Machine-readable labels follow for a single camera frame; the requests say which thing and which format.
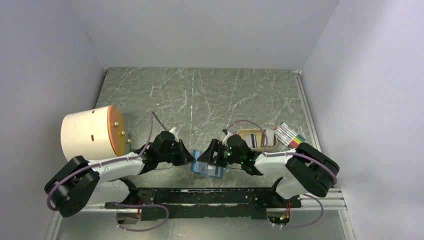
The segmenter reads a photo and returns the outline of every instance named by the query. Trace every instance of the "yellow tray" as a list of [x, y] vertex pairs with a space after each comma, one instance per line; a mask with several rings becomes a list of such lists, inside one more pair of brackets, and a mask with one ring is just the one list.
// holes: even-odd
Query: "yellow tray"
[[[256, 135], [256, 139], [258, 139], [259, 141], [262, 140], [262, 131], [260, 129], [241, 129], [237, 132], [237, 135], [240, 135], [241, 139], [245, 139], [246, 134], [254, 134], [254, 135]], [[277, 136], [274, 133], [274, 145], [269, 146], [266, 149], [267, 150], [273, 150], [274, 148], [276, 148], [277, 144], [278, 144]], [[252, 148], [252, 150], [254, 150], [254, 151], [262, 151], [263, 149], [264, 149], [263, 147]]]

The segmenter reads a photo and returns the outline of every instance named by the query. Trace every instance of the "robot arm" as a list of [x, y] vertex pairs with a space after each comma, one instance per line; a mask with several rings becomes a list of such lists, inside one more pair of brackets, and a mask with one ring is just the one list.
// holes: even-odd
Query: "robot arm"
[[301, 143], [296, 149], [264, 156], [261, 152], [252, 151], [239, 135], [226, 136], [224, 142], [213, 139], [197, 160], [219, 167], [240, 164], [249, 175], [290, 174], [275, 182], [275, 192], [284, 199], [308, 192], [325, 197], [333, 186], [332, 176], [322, 167], [304, 159], [303, 155], [320, 162], [334, 175], [338, 174], [337, 163], [307, 143]]
[[70, 217], [87, 205], [107, 202], [130, 202], [137, 199], [138, 189], [124, 179], [154, 170], [159, 163], [168, 162], [181, 166], [194, 161], [177, 132], [162, 131], [138, 158], [141, 149], [125, 156], [127, 160], [103, 164], [110, 159], [86, 160], [82, 156], [72, 158], [44, 187], [48, 194], [55, 185], [72, 173], [90, 165], [89, 168], [70, 180], [53, 193], [51, 200], [63, 217]]

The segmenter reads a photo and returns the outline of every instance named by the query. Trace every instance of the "white wall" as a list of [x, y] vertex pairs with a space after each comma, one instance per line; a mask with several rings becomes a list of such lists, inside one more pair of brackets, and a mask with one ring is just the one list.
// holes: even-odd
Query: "white wall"
[[105, 66], [300, 70], [339, 0], [70, 0]]
[[341, 0], [301, 76], [358, 240], [424, 238], [424, 1]]
[[0, 239], [38, 240], [62, 119], [94, 106], [104, 69], [66, 0], [2, 0], [0, 22]]

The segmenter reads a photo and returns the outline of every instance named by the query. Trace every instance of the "marble tabletop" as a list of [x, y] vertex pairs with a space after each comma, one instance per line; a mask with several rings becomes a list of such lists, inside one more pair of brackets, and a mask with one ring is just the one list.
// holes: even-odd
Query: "marble tabletop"
[[[146, 143], [151, 110], [167, 128], [181, 128], [178, 136], [190, 152], [205, 150], [213, 138], [222, 140], [222, 129], [241, 119], [272, 129], [284, 121], [304, 136], [306, 142], [312, 141], [302, 96], [289, 70], [110, 67], [96, 107], [108, 105], [116, 106], [123, 115], [132, 149]], [[255, 126], [240, 123], [233, 128], [231, 131], [236, 133]], [[155, 122], [152, 136], [161, 130]], [[276, 148], [287, 149], [280, 142]], [[170, 166], [160, 163], [158, 168]], [[184, 165], [150, 171], [131, 180], [137, 187], [241, 188], [269, 187], [279, 177], [284, 176], [279, 173], [250, 176], [242, 170], [228, 169], [223, 179], [214, 179], [192, 173], [190, 166]]]

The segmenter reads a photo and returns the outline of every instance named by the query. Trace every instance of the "black metal base plate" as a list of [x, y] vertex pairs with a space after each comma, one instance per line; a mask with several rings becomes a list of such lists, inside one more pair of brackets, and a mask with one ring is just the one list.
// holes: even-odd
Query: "black metal base plate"
[[[267, 208], [286, 208], [287, 204], [287, 200], [271, 191], [269, 187], [139, 188], [138, 198], [143, 204], [160, 204], [167, 207], [170, 219], [204, 217], [267, 219]], [[288, 201], [292, 208], [302, 206], [299, 196], [294, 196]], [[105, 207], [117, 208], [109, 203]], [[163, 209], [157, 207], [142, 209], [142, 221], [165, 217]]]

